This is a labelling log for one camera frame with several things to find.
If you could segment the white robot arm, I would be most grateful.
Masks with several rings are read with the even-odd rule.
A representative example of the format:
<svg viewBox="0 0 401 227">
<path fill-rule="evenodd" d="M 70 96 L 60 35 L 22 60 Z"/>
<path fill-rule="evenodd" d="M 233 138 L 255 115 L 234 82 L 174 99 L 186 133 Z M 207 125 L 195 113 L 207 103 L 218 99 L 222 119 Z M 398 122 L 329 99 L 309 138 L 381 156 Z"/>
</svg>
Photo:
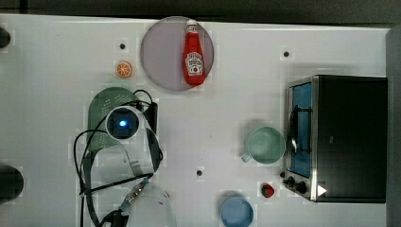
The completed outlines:
<svg viewBox="0 0 401 227">
<path fill-rule="evenodd" d="M 163 152 L 145 115 L 121 105 L 107 113 L 102 125 L 113 144 L 90 151 L 83 165 L 84 195 L 95 227 L 177 227 L 168 193 L 150 181 Z M 113 194 L 119 185 L 125 185 L 128 193 L 117 208 L 99 217 L 93 195 Z"/>
</svg>

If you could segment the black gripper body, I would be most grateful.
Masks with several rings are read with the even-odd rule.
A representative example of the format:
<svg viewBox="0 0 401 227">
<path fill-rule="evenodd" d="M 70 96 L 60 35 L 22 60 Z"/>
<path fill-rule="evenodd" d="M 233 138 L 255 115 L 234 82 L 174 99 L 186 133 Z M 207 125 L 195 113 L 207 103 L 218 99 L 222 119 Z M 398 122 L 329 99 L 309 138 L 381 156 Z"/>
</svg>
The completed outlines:
<svg viewBox="0 0 401 227">
<path fill-rule="evenodd" d="M 138 109 L 144 115 L 151 129 L 154 132 L 157 132 L 158 105 L 155 102 L 147 103 L 146 101 L 136 100 L 135 108 Z"/>
</svg>

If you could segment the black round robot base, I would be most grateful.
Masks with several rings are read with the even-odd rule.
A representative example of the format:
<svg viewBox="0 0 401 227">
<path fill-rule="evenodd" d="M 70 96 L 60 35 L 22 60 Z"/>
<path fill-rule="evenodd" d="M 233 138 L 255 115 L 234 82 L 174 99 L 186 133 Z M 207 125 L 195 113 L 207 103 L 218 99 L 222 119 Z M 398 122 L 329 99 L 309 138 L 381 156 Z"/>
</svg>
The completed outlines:
<svg viewBox="0 0 401 227">
<path fill-rule="evenodd" d="M 0 204 L 15 200 L 24 190 L 24 177 L 13 166 L 0 166 Z"/>
</svg>

